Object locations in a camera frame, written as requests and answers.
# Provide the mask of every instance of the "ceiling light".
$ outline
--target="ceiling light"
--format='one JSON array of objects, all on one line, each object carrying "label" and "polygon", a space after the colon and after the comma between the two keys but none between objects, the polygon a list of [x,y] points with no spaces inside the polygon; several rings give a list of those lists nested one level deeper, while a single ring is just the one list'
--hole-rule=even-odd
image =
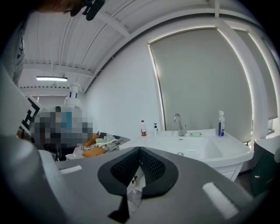
[{"label": "ceiling light", "polygon": [[61,82],[67,82],[67,78],[65,78],[65,77],[55,77],[55,76],[37,76],[36,79],[38,81],[61,81]]}]

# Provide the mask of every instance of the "white ceiling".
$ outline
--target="white ceiling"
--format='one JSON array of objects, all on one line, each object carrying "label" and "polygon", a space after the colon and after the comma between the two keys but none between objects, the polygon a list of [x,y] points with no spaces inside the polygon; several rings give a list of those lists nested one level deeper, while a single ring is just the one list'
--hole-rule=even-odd
[{"label": "white ceiling", "polygon": [[[32,13],[24,34],[25,64],[19,86],[31,92],[59,95],[69,83],[84,92],[105,63],[128,41],[166,20],[194,13],[233,14],[257,23],[233,0],[107,0],[92,21],[82,15]],[[37,81],[36,76],[61,76],[67,82]]]}]

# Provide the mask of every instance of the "orange cloth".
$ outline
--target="orange cloth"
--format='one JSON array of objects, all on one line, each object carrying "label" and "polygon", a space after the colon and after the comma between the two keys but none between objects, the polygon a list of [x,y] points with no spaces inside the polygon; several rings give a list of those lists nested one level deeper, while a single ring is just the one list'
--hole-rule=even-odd
[{"label": "orange cloth", "polygon": [[89,150],[85,151],[82,154],[82,156],[90,158],[90,157],[94,157],[94,156],[100,156],[100,155],[105,154],[105,153],[106,153],[105,149],[99,148],[99,147],[94,147],[92,149],[89,149]]},{"label": "orange cloth", "polygon": [[84,145],[85,147],[89,147],[96,143],[97,138],[100,138],[100,136],[98,136],[96,133],[93,133],[92,138],[87,143],[84,143],[82,145]]}]

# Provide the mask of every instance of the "small bottle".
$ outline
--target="small bottle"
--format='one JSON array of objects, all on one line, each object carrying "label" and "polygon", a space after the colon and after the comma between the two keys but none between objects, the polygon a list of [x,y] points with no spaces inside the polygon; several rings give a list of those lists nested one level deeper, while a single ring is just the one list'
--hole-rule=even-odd
[{"label": "small bottle", "polygon": [[157,123],[154,124],[154,137],[158,136],[158,127]]},{"label": "small bottle", "polygon": [[142,136],[146,136],[147,135],[147,131],[146,131],[146,125],[144,124],[144,121],[141,121],[141,135]]},{"label": "small bottle", "polygon": [[224,112],[222,112],[221,110],[219,110],[218,136],[224,136]]}]

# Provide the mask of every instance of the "chrome faucet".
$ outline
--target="chrome faucet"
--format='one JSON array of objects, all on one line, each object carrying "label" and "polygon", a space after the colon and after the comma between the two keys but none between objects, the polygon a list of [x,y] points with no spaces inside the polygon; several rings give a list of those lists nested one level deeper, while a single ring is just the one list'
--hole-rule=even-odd
[{"label": "chrome faucet", "polygon": [[176,117],[179,118],[179,130],[178,130],[178,135],[179,136],[185,136],[187,134],[187,131],[183,129],[182,124],[181,124],[181,116],[179,114],[175,114],[173,118],[173,122],[176,121]]}]

